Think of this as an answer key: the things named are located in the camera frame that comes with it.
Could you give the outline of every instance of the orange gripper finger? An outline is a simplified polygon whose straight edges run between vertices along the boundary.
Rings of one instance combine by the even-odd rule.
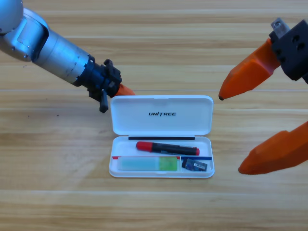
[[[124,86],[123,84],[120,84],[120,88],[115,96],[117,95],[135,95],[135,93],[128,87]]]
[[[267,41],[234,67],[223,82],[219,98],[221,100],[245,93],[260,85],[280,66],[275,53]]]
[[[242,174],[265,174],[308,160],[308,122],[291,132],[281,131],[254,148],[239,167]]]

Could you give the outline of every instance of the blue strip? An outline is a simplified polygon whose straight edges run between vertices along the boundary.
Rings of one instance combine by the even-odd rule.
[[[213,158],[210,156],[182,156],[181,155],[181,159],[192,159],[192,160],[212,160]]]

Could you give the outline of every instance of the white plastic case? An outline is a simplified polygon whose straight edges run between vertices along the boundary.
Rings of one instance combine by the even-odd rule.
[[[111,99],[113,130],[120,135],[112,145],[109,173],[114,177],[129,178],[209,178],[214,175],[211,141],[204,137],[211,131],[213,100],[203,95],[150,95],[116,96]],[[130,140],[129,137],[190,137],[194,140]],[[198,157],[207,164],[207,171],[190,171],[181,167],[177,171],[121,171],[115,156],[167,156],[138,151],[136,143],[148,141],[197,147]]]

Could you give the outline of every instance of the wood grain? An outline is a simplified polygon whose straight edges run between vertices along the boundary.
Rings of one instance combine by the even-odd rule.
[[[220,101],[228,72],[304,0],[25,0],[51,28],[103,62],[138,95],[214,100],[216,172],[207,180],[116,179],[113,133],[87,91],[0,54],[1,231],[306,231],[308,162],[259,176],[249,151],[307,121],[307,85],[279,68],[256,90]]]

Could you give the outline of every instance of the red marker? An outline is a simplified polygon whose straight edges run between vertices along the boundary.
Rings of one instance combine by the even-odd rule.
[[[152,143],[152,142],[139,141],[137,142],[136,147],[140,151],[170,154],[170,155],[174,155],[174,154],[199,155],[200,154],[199,148],[172,145],[172,144],[164,144],[164,143]]]

